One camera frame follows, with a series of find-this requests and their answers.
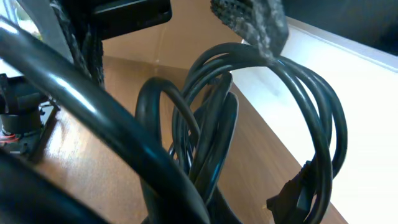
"wooden desk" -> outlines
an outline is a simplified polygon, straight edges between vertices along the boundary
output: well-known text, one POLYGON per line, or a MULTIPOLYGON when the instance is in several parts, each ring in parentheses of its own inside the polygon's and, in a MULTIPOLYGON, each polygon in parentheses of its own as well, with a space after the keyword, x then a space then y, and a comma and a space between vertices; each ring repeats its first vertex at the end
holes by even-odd
MULTIPOLYGON (((153 76, 181 87, 186 70, 105 58, 106 89, 130 112, 144 82, 153 76)), ((239 118, 219 187, 244 223, 272 223, 266 200, 300 165, 235 87, 239 118)), ((162 140, 169 147, 173 104, 161 98, 162 140)), ((37 170, 112 223, 140 223, 147 215, 139 178, 114 152, 68 113, 61 111, 37 170)), ((346 223, 334 206, 323 223, 346 223)))

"black rubber cable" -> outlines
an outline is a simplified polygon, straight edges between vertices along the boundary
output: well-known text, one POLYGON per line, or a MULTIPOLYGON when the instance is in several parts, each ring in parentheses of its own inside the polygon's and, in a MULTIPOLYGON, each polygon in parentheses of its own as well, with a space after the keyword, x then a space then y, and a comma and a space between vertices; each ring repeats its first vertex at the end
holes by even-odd
MULTIPOLYGON (((175 107, 188 123, 193 141, 198 141, 200 130, 193 113, 185 104, 178 88, 170 81, 163 78, 154 77, 148 79, 142 86, 137 106, 136 119, 146 128, 156 140, 161 143, 162 135, 160 128, 160 94, 161 92, 173 101, 175 107)), ((152 223, 201 223, 200 220, 192 220, 187 208, 170 200, 165 200, 160 197, 156 191, 151 189, 150 185, 141 179, 142 192, 144 194, 145 202, 148 209, 149 220, 152 223), (178 212, 180 215, 175 215, 170 211, 178 212)))
MULTIPOLYGON (((201 125, 203 122, 203 115, 206 112, 206 107, 207 107, 207 101, 203 102, 202 105, 193 114, 198 125, 201 125)), ((174 143, 172 143, 171 146, 169 147, 169 154, 171 157, 174 157, 175 154, 174 143)))
POLYGON ((0 149, 0 223, 108 223, 0 149))
MULTIPOLYGON (((330 104, 329 110, 331 110, 331 112, 332 112, 333 119, 335 121, 335 129, 336 129, 336 151, 335 151, 335 155, 333 156, 333 160, 332 160, 333 176, 335 177, 337 175, 337 173, 340 171, 341 167, 343 166, 343 163, 344 163, 344 160, 346 157, 346 153, 347 153, 347 145, 348 145, 347 123, 345 120, 344 111, 343 111, 343 107, 340 103, 340 100, 338 99, 335 91, 325 81, 325 79, 323 79, 321 76, 316 74, 314 71, 312 71, 308 68, 305 68, 301 65, 298 65, 288 58, 281 57, 281 59, 286 64, 289 64, 292 68, 296 68, 298 71, 297 75, 307 76, 308 78, 311 78, 314 81, 316 81, 314 83, 316 85, 316 88, 320 89, 320 91, 323 92, 323 95, 325 95, 328 98, 327 100, 328 100, 328 103, 330 104)), ((306 83, 306 85, 309 87, 309 89, 314 94, 315 99, 317 100, 317 97, 319 98, 318 106, 322 105, 323 99, 320 98, 322 96, 315 96, 315 94, 317 94, 317 91, 312 90, 310 88, 311 84, 306 83)), ((326 134, 328 135, 329 139, 331 139, 331 132, 330 132, 330 134, 328 132, 326 132, 326 134)))
MULTIPOLYGON (((222 44, 219 46, 216 46, 204 54, 201 55, 201 57, 194 63, 193 67, 190 69, 190 73, 188 75, 188 78, 185 82, 185 86, 182 90, 183 95, 186 97, 187 103, 192 102, 193 98, 196 96, 198 93, 198 90, 201 90, 212 78, 216 77, 217 75, 221 74, 224 69, 230 69, 232 70, 232 65, 228 65, 229 62, 234 62, 233 65, 234 68, 236 68, 236 63, 239 63, 242 61, 242 56, 237 56, 237 55, 250 55, 249 58, 253 59, 255 58, 254 55, 256 55, 256 50, 252 48, 251 46, 247 45, 241 45, 241 44, 222 44), (222 60, 217 60, 218 58, 215 58, 209 62, 206 63, 207 60, 210 58, 216 56, 217 54, 226 54, 223 55, 222 60)), ((318 197, 316 200, 316 203, 314 205, 314 208, 309 215, 308 219, 306 220, 306 223, 317 223, 320 222, 320 220, 323 217, 323 214, 325 213, 328 203, 330 201, 330 194, 331 194, 331 179, 335 176, 336 170, 339 170, 341 168, 342 163, 333 163, 333 172, 331 169, 331 163, 330 163, 330 155, 329 155, 329 150, 328 146, 330 144, 330 139, 331 139, 331 115, 332 112, 330 111, 332 108, 332 111, 336 110, 335 105, 330 105, 330 97, 328 93, 325 93, 325 89, 320 85, 320 82, 318 79, 314 78, 314 75, 312 73, 304 72, 302 70, 302 67, 300 65, 296 65, 294 62, 290 62, 288 60, 284 60, 284 58, 281 57, 280 61, 284 61, 286 64, 289 64, 288 67, 283 65, 282 70, 275 70, 275 64, 267 63, 262 61, 261 58, 257 56, 256 60, 252 60, 251 64, 248 63, 242 63, 244 64, 242 67, 253 67, 253 66, 266 66, 268 65, 270 68, 274 68, 273 71, 276 72, 277 75, 284 79, 286 77, 284 73, 286 71, 289 71, 290 74, 287 75, 288 78, 284 79, 284 82, 286 85, 289 85, 286 83, 287 81, 294 81, 295 78, 294 76, 298 76, 298 78, 301 79, 301 81, 306 84, 306 86, 310 89, 310 91, 313 93, 315 100, 317 101, 318 105, 318 110, 320 112, 320 115, 318 117, 317 112, 315 111, 315 108, 312 105, 312 102, 310 98, 308 97, 307 93, 305 90, 302 88, 300 82, 298 80, 295 80, 293 84, 293 87, 291 86, 289 89, 292 91, 292 93, 295 96, 296 100, 298 100, 298 103, 300 105, 301 110, 303 111, 303 115, 306 117, 307 124, 312 127, 312 136, 313 136, 313 141, 314 141, 314 146, 315 150, 317 151, 317 154, 315 154, 314 158, 320 157, 320 163, 318 164, 316 161, 318 159, 314 159, 314 162, 312 166, 318 167, 317 170, 317 180, 318 180, 318 197), (302 96, 297 96, 297 92, 295 93, 294 89, 299 89, 299 95, 302 96)), ((181 130, 182 124, 180 121, 180 118, 178 115, 174 114, 174 118, 177 118, 177 125, 176 128, 181 130)), ((344 160, 344 155, 340 153, 341 148, 337 147, 336 148, 336 153, 334 156, 333 161, 343 161, 344 160)))
POLYGON ((195 181, 195 187, 206 205, 216 188, 235 130, 238 100, 233 93, 227 94, 221 114, 213 147, 195 181))
MULTIPOLYGON (((205 75, 201 80, 199 80, 198 83, 196 83, 195 86, 193 87, 193 90, 189 91, 188 94, 184 95, 184 92, 182 92, 182 95, 185 97, 185 102, 190 106, 192 104, 193 100, 195 99, 195 97, 197 96, 197 94, 199 94, 200 90, 202 88, 204 88, 212 78, 215 78, 218 75, 221 75, 222 73, 228 72, 230 70, 246 68, 246 67, 250 67, 251 65, 255 66, 256 63, 246 62, 246 63, 239 63, 236 65, 225 65, 225 66, 222 66, 220 68, 217 68, 217 69, 211 71, 208 75, 205 75)), ((185 142, 185 140, 184 140, 185 135, 183 134, 183 131, 184 131, 183 125, 184 124, 181 120, 181 117, 179 116, 177 111, 174 110, 173 118, 172 118, 172 134, 176 135, 176 139, 179 141, 179 143, 177 143, 177 144, 179 146, 185 145, 183 143, 183 142, 185 142)), ((174 143, 174 148, 176 151, 182 150, 181 148, 176 147, 176 142, 174 143)), ((186 165, 187 158, 186 157, 179 157, 178 161, 179 161, 181 167, 187 167, 187 165, 186 165)))
POLYGON ((232 75, 225 73, 221 77, 221 81, 216 86, 216 91, 209 98, 206 109, 206 117, 203 123, 206 125, 202 126, 200 138, 197 146, 197 153, 193 159, 193 164, 189 172, 189 177, 193 183, 197 181, 198 174, 205 163, 208 153, 211 151, 213 140, 218 125, 218 120, 221 115, 223 108, 224 99, 229 92, 232 85, 232 75))

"cable bundle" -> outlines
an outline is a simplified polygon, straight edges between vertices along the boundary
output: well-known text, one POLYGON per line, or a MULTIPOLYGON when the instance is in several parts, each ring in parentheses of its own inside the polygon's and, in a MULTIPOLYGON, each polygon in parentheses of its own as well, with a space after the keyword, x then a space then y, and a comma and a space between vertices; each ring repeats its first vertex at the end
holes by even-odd
MULTIPOLYGON (((149 212, 144 223, 240 223, 216 187, 238 112, 237 99, 229 92, 232 82, 229 71, 269 67, 292 92, 308 124, 315 157, 293 180, 298 179, 300 183, 298 196, 304 189, 309 200, 314 194, 317 199, 307 218, 303 215, 305 212, 291 214, 283 209, 297 205, 291 201, 301 197, 286 196, 295 193, 297 188, 285 186, 267 204, 276 223, 321 222, 330 201, 332 178, 341 169, 346 155, 347 132, 335 92, 313 71, 283 57, 268 62, 250 45, 221 44, 206 51, 193 64, 181 91, 167 80, 148 80, 140 91, 134 118, 60 54, 3 17, 0 17, 0 39, 0 57, 56 99, 140 175, 149 212), (319 115, 299 79, 314 95, 319 115), (191 102, 209 84, 211 88, 202 106, 192 113, 191 102), (176 105, 172 120, 174 143, 169 153, 161 146, 159 100, 162 91, 176 105), (332 117, 337 137, 333 161, 328 150, 332 117)), ((3 186, 0 213, 6 211, 6 219, 26 223, 106 223, 1 151, 0 185, 3 186)))

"black connector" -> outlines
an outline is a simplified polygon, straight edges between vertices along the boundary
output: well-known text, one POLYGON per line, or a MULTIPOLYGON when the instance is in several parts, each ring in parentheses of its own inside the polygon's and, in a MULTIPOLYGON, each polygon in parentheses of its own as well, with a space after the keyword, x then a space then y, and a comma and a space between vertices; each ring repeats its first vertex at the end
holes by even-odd
POLYGON ((267 200, 267 208, 274 216, 275 224, 303 223, 311 210, 315 193, 315 178, 311 162, 307 161, 301 171, 288 181, 280 193, 267 200))

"black device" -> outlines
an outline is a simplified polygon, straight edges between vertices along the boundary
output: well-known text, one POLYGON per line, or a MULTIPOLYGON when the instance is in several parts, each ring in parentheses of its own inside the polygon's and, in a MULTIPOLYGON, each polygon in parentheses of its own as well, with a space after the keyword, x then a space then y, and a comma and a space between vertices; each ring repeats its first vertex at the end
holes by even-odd
POLYGON ((37 162, 40 141, 57 111, 24 77, 0 74, 0 145, 5 151, 37 162))
MULTIPOLYGON (((140 90, 135 117, 101 88, 101 39, 167 21, 169 1, 50 2, 74 64, 3 17, 0 57, 76 116, 140 175, 149 213, 143 223, 241 223, 216 186, 238 113, 238 101, 229 92, 229 71, 259 66, 269 67, 292 92, 315 148, 312 161, 267 201, 267 207, 276 224, 321 222, 330 203, 332 180, 345 159, 347 126, 341 103, 327 81, 280 56, 288 33, 279 1, 212 0, 215 15, 252 45, 225 43, 207 50, 192 65, 182 90, 168 80, 149 79, 140 90), (129 16, 135 6, 157 10, 149 10, 150 16, 143 11, 139 18, 129 16), (118 17, 114 12, 126 21, 117 24, 114 17, 107 21, 110 15, 118 17), (315 97, 319 114, 299 80, 315 97), (203 104, 192 112, 191 102, 207 85, 210 90, 203 104), (175 103, 174 142, 168 152, 160 144, 162 91, 175 103), (333 160, 328 150, 332 118, 337 136, 333 160)), ((106 223, 2 150, 0 186, 0 220, 4 222, 106 223)))

